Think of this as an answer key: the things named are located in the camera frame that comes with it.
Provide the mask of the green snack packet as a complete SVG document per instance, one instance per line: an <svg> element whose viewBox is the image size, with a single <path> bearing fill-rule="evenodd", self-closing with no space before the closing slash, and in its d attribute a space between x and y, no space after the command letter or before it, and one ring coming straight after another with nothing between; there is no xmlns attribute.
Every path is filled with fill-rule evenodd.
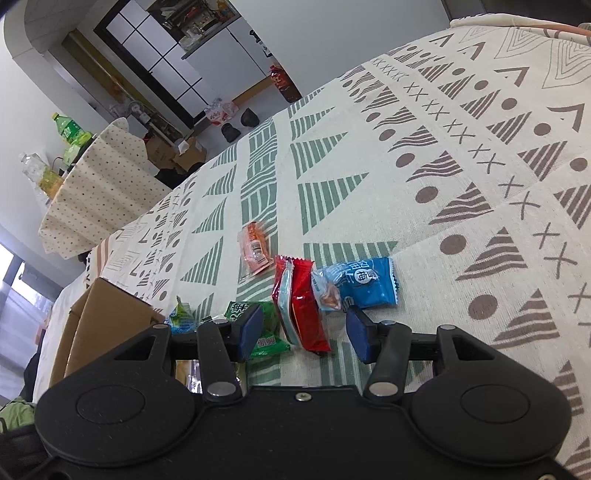
<svg viewBox="0 0 591 480"><path fill-rule="evenodd" d="M290 344L280 339L280 320L269 301L230 301L224 317L238 324L231 327L228 352L239 362L290 352Z"/></svg>

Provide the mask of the blue snack packet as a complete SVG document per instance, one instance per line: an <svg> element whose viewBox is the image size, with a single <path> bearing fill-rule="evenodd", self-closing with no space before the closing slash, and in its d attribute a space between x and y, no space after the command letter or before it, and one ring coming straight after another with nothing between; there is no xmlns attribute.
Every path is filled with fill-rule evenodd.
<svg viewBox="0 0 591 480"><path fill-rule="evenodd" d="M398 279L390 257L337 263L311 272L311 288L322 311L397 305Z"/></svg>

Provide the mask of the red light-blue snack packet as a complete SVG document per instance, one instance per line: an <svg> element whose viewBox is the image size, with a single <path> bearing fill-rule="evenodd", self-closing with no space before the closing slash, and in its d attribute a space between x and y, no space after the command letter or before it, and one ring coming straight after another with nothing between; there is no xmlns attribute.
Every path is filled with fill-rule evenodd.
<svg viewBox="0 0 591 480"><path fill-rule="evenodd" d="M276 255L274 268L271 299L287 341L317 355L329 353L331 346L312 293L311 260Z"/></svg>

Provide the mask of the blue green candy packet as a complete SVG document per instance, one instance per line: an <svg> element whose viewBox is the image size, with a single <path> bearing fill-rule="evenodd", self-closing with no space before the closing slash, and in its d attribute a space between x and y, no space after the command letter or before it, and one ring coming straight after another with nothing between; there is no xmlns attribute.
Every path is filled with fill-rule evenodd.
<svg viewBox="0 0 591 480"><path fill-rule="evenodd" d="M176 304L166 316L164 323L169 326L172 335L181 335L197 330L197 320L190 305L176 297Z"/></svg>

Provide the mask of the orange snack packet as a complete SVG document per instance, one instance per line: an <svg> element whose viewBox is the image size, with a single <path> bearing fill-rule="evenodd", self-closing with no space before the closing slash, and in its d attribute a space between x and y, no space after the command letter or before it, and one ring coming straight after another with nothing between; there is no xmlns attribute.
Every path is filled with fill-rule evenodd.
<svg viewBox="0 0 591 480"><path fill-rule="evenodd" d="M257 275L273 264L267 248L266 235L256 222L249 222L238 233L238 244L242 260L252 275Z"/></svg>

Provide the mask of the brown cardboard box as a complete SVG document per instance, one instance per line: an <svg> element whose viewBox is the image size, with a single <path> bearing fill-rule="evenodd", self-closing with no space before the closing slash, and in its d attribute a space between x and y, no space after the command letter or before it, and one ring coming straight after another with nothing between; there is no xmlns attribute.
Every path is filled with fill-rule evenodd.
<svg viewBox="0 0 591 480"><path fill-rule="evenodd" d="M73 304L58 343L49 384L164 322L152 307L105 279L94 280Z"/></svg>

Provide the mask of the patterned bed blanket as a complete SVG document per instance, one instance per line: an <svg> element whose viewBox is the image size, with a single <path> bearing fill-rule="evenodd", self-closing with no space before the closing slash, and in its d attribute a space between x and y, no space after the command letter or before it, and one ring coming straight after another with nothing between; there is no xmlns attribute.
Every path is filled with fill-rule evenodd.
<svg viewBox="0 0 591 480"><path fill-rule="evenodd" d="M590 475L585 30L455 20L263 121L109 244L98 278L164 321L179 297L197 330L153 325L51 385L36 479ZM375 363L320 307L329 353L279 324L290 352L230 360L228 303L273 303L276 255L394 261L399 303L362 309Z"/></svg>

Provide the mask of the small cardboard box on floor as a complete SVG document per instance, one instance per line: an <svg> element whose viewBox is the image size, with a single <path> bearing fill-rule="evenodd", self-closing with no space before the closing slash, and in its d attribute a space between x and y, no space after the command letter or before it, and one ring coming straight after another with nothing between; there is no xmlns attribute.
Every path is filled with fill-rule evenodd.
<svg viewBox="0 0 591 480"><path fill-rule="evenodd" d="M170 146L159 137L145 141L148 160L158 169L175 169L179 173L188 173L206 161L207 149L195 137Z"/></svg>

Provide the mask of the left black slipper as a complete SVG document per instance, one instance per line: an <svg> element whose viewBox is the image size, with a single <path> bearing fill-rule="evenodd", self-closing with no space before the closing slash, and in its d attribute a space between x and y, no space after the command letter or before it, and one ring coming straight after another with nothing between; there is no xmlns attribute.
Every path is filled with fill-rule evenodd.
<svg viewBox="0 0 591 480"><path fill-rule="evenodd" d="M224 125L221 126L221 134L226 140L226 142L228 142L228 144L231 144L242 135L242 132L230 123L224 123Z"/></svg>

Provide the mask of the black slipper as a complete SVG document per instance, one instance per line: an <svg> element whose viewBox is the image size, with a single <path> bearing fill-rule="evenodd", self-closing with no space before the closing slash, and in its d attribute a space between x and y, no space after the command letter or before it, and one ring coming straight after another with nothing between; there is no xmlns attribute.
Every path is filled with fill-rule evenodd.
<svg viewBox="0 0 591 480"><path fill-rule="evenodd" d="M226 140L226 142L228 142L228 144L231 144L242 135L242 132L230 123L224 123L224 125L221 126L221 134Z"/></svg>
<svg viewBox="0 0 591 480"><path fill-rule="evenodd" d="M259 116L257 116L252 109L246 108L245 111L242 112L242 116L240 116L240 123L247 128L255 128L256 126L259 126Z"/></svg>

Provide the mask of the dotted tablecloth table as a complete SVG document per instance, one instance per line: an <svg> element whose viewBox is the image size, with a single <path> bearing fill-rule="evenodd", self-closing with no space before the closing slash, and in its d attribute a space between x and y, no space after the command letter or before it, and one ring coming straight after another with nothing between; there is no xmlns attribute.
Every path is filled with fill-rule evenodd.
<svg viewBox="0 0 591 480"><path fill-rule="evenodd" d="M111 122L90 144L51 201L39 228L46 253L71 259L92 250L170 193L152 172L128 121Z"/></svg>

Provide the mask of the right black slipper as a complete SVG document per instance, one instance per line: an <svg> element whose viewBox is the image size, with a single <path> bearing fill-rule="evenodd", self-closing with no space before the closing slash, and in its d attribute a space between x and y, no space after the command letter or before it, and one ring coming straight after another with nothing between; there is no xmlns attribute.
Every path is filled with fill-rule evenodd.
<svg viewBox="0 0 591 480"><path fill-rule="evenodd" d="M252 109L246 108L245 111L242 112L242 116L240 116L240 123L247 128L255 128L256 126L259 126L259 116L257 116Z"/></svg>

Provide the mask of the water bottle pack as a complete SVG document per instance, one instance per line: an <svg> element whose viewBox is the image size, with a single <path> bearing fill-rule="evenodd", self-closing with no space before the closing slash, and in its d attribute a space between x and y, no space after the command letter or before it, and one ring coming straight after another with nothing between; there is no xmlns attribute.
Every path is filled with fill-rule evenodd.
<svg viewBox="0 0 591 480"><path fill-rule="evenodd" d="M204 109L204 113L205 117L212 125L221 126L238 113L238 105L233 101L215 98L214 101Z"/></svg>

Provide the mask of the brown oil bottle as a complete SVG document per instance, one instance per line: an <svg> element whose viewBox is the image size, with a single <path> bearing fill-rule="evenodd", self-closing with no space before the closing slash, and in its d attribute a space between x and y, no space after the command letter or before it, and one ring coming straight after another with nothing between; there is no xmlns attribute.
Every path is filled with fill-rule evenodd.
<svg viewBox="0 0 591 480"><path fill-rule="evenodd" d="M287 71L282 66L273 64L270 66L270 78L273 80L274 86L283 95L287 102L294 103L301 99L301 93L297 90L296 85L287 75Z"/></svg>

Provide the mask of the white kitchen cabinet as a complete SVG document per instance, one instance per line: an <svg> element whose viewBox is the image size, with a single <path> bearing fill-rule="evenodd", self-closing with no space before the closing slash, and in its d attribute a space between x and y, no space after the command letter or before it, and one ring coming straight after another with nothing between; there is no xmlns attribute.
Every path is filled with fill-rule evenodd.
<svg viewBox="0 0 591 480"><path fill-rule="evenodd" d="M201 79L197 93L207 103L233 100L270 75L276 58L245 18L224 26L183 58Z"/></svg>

